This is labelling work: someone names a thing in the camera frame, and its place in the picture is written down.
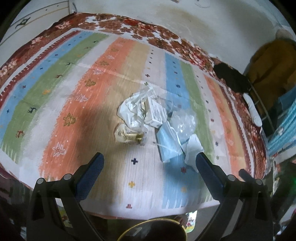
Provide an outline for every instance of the maroon stripe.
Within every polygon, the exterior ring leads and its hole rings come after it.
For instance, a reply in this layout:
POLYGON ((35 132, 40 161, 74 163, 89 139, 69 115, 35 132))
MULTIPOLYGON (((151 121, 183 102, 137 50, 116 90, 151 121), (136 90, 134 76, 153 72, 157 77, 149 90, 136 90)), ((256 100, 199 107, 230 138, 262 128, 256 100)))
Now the maroon stripe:
POLYGON ((222 93, 224 95, 224 98, 227 100, 228 107, 229 107, 229 109, 231 111, 232 116, 234 117, 234 121, 235 121, 235 124, 237 126, 237 130, 238 130, 239 135, 240 135, 240 138, 242 140, 242 145, 243 145, 243 150, 244 150, 244 156, 245 156, 245 162, 246 162, 246 167, 247 167, 246 171, 249 174, 251 174, 251 160, 250 160, 249 153, 247 151, 247 144, 245 142, 245 139, 243 138, 242 129, 241 129, 240 125, 239 125, 239 122, 238 122, 237 117, 236 117, 236 115, 234 113, 233 107, 232 107, 232 105, 230 103, 230 100, 229 100, 229 98, 228 98, 228 96, 227 96, 224 88, 222 86, 220 86, 220 89, 221 89, 221 91, 222 91, 222 93))
POLYGON ((9 84, 1 92, 1 95, 0 95, 0 98, 1 98, 0 108, 2 107, 2 105, 5 102, 5 99, 8 97, 8 94, 11 92, 11 90, 14 88, 14 86, 16 85, 16 83, 18 81, 20 81, 25 75, 27 75, 28 72, 31 71, 37 64, 39 64, 40 61, 43 60, 50 52, 52 52, 57 47, 59 47, 62 43, 64 43, 65 41, 67 41, 69 38, 73 37, 74 35, 77 35, 80 32, 81 32, 80 30, 75 30, 75 31, 73 31, 73 32, 65 35, 61 39, 57 40, 55 43, 53 43, 52 45, 50 45, 45 51, 43 51, 38 57, 36 57, 32 61, 32 63, 30 63, 29 65, 27 65, 16 76, 14 76, 12 78, 12 80, 9 82, 9 84))

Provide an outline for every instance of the blue stripe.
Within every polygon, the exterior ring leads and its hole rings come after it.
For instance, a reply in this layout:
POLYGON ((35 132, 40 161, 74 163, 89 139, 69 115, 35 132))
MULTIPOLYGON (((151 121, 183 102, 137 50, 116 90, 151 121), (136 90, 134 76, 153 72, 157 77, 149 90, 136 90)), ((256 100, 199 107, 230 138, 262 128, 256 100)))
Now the blue stripe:
MULTIPOLYGON (((190 108, 189 93, 186 89, 180 60, 165 54, 166 66, 166 90, 169 98, 172 98, 174 105, 179 105, 182 109, 190 108)), ((170 163, 164 164, 164 197, 162 208, 179 208, 196 204, 200 193, 199 174, 190 166, 184 163, 185 155, 172 158, 170 163)))
POLYGON ((79 44, 82 40, 86 39, 92 32, 81 32, 67 41, 65 41, 61 46, 51 52, 47 57, 45 57, 39 64, 37 64, 34 69, 26 75, 21 81, 19 81, 13 90, 10 92, 6 99, 6 102, 0 110, 0 120, 2 128, 0 129, 0 140, 3 140, 4 134, 6 132, 7 126, 11 121, 13 112, 18 103, 26 96, 27 92, 36 84, 39 78, 53 65, 59 58, 68 53, 73 47, 79 44))

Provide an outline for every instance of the green stripe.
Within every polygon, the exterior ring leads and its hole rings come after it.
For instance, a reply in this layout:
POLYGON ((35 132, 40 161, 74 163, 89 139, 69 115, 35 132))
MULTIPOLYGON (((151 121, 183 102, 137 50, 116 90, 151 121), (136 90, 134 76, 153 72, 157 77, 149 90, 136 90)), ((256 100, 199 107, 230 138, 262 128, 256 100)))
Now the green stripe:
POLYGON ((208 125, 208 115, 205 103, 201 98, 200 90, 195 81, 193 69, 190 64, 180 61, 183 77, 185 80, 186 88, 190 96, 191 108, 196 112, 198 124, 195 129, 195 134, 198 136, 202 144, 205 154, 209 160, 214 161, 214 146, 210 128, 208 125))
POLYGON ((43 91, 50 90, 51 93, 55 87, 66 78, 71 69, 75 68, 75 64, 100 41, 106 39, 107 37, 108 35, 106 34, 94 33, 88 38, 82 40, 68 53, 62 56, 56 63, 54 63, 28 91, 27 95, 18 103, 13 113, 12 120, 9 122, 3 138, 4 145, 7 145, 13 149, 11 158, 13 158, 15 153, 17 154, 15 160, 16 163, 19 161, 18 156, 20 153, 21 142, 23 140, 22 137, 15 137, 16 131, 23 130, 26 134, 26 131, 35 115, 35 111, 33 111, 31 114, 27 112, 29 108, 35 107, 39 109, 41 106, 47 103, 50 95, 43 94, 43 91), (69 62, 72 62, 73 64, 67 66, 66 64, 69 62))

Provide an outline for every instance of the blue face mask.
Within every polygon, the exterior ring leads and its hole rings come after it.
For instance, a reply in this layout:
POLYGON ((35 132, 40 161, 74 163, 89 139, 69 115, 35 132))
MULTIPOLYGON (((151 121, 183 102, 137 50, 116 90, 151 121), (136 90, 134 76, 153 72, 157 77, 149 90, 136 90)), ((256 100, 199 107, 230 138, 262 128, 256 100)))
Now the blue face mask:
POLYGON ((170 162, 171 158, 183 153, 177 133, 168 121, 162 124, 156 134, 156 139, 162 162, 170 162))

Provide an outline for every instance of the metal screw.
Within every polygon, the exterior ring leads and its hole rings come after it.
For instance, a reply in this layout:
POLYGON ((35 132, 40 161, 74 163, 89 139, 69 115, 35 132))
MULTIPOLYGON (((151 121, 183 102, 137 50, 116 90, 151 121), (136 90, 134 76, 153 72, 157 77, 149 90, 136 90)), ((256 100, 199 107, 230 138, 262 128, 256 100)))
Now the metal screw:
POLYGON ((258 185, 262 185, 262 184, 263 184, 263 182, 262 182, 260 179, 256 179, 256 183, 257 183, 258 185))
POLYGON ((236 179, 236 177, 234 175, 231 175, 231 174, 228 175, 227 178, 228 178, 228 180, 230 180, 232 182, 235 181, 235 179, 236 179))
POLYGON ((71 179, 71 177, 72 177, 72 175, 68 173, 64 176, 64 179, 69 180, 69 179, 71 179))
POLYGON ((43 178, 39 178, 39 179, 37 180, 37 183, 38 183, 38 184, 43 183, 43 178))

